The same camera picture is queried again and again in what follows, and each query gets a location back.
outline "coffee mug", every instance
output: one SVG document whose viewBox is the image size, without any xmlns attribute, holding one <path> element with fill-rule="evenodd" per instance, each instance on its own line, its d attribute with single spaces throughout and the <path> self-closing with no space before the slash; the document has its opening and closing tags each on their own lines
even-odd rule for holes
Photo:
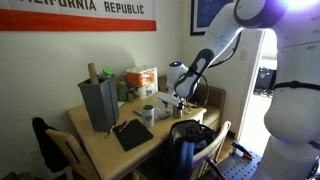
<svg viewBox="0 0 320 180">
<path fill-rule="evenodd" d="M 147 128 L 151 128 L 154 126 L 154 111 L 159 111 L 158 114 L 160 114 L 160 109 L 159 108 L 154 108 L 152 105 L 144 105 L 142 106 L 142 118 L 143 118 L 143 124 Z"/>
</svg>

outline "bottle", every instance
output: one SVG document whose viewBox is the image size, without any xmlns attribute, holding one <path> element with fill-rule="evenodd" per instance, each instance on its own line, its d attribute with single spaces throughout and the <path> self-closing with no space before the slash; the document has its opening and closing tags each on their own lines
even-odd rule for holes
<svg viewBox="0 0 320 180">
<path fill-rule="evenodd" d="M 128 101 L 128 88 L 125 81 L 118 82 L 118 100 Z"/>
<path fill-rule="evenodd" d="M 119 81 L 126 81 L 126 72 L 122 72 L 119 75 Z"/>
<path fill-rule="evenodd" d="M 113 71 L 110 68 L 103 68 L 102 72 L 100 73 L 100 79 L 107 80 L 113 75 Z"/>
</svg>

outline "cable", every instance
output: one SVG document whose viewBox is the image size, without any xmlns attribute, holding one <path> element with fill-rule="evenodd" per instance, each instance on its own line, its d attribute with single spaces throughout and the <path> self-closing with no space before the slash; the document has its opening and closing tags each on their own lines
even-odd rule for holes
<svg viewBox="0 0 320 180">
<path fill-rule="evenodd" d="M 240 38 L 241 38 L 241 33 L 242 33 L 242 32 L 240 32 L 240 33 L 238 34 L 236 44 L 235 44 L 234 48 L 232 48 L 232 52 L 230 53 L 230 55 L 229 55 L 225 60 L 219 61 L 219 62 L 217 62 L 217 63 L 215 63 L 215 64 L 212 64 L 212 65 L 210 65 L 208 68 L 212 68 L 212 67 L 219 66 L 219 65 L 225 63 L 226 61 L 228 61 L 229 59 L 231 59 L 231 57 L 234 55 L 234 53 L 235 53 L 235 52 L 237 51 L 237 49 L 238 49 L 238 46 L 239 46 L 239 43 L 240 43 Z"/>
<path fill-rule="evenodd" d="M 204 101 L 203 104 L 196 104 L 196 105 L 189 105 L 188 99 L 186 99 L 186 104 L 185 104 L 186 107 L 189 107 L 189 108 L 202 108 L 202 107 L 204 107 L 204 106 L 207 104 L 208 99 L 209 99 L 209 85 L 208 85 L 208 81 L 207 81 L 206 76 L 205 76 L 205 75 L 202 75 L 201 77 L 203 78 L 203 80 L 204 80 L 205 83 L 206 83 L 206 87 L 207 87 L 207 97 L 206 97 L 206 99 L 205 99 L 205 101 Z"/>
</svg>

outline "doorway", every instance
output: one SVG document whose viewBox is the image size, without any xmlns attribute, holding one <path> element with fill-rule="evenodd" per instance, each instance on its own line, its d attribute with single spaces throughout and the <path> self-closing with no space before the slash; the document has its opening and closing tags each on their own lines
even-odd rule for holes
<svg viewBox="0 0 320 180">
<path fill-rule="evenodd" d="M 261 73 L 262 69 L 266 69 L 268 72 L 270 72 L 269 70 L 276 72 L 276 55 L 276 35 L 272 30 L 265 30 L 259 59 L 253 70 L 252 80 L 248 88 L 248 98 L 245 103 L 246 105 L 242 116 L 242 128 L 241 131 L 239 131 L 240 134 L 238 138 L 241 145 L 260 156 L 263 155 L 270 136 L 270 133 L 264 126 L 264 115 L 271 104 L 272 92 L 258 89 L 257 83 L 258 81 L 260 83 L 259 78 L 264 78 L 266 75 Z"/>
</svg>

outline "wall picture frame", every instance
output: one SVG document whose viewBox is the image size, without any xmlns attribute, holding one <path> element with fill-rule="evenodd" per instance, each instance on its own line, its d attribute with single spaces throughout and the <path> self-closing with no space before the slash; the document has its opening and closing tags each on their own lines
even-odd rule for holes
<svg viewBox="0 0 320 180">
<path fill-rule="evenodd" d="M 191 0 L 190 35 L 204 35 L 219 11 L 233 0 Z"/>
</svg>

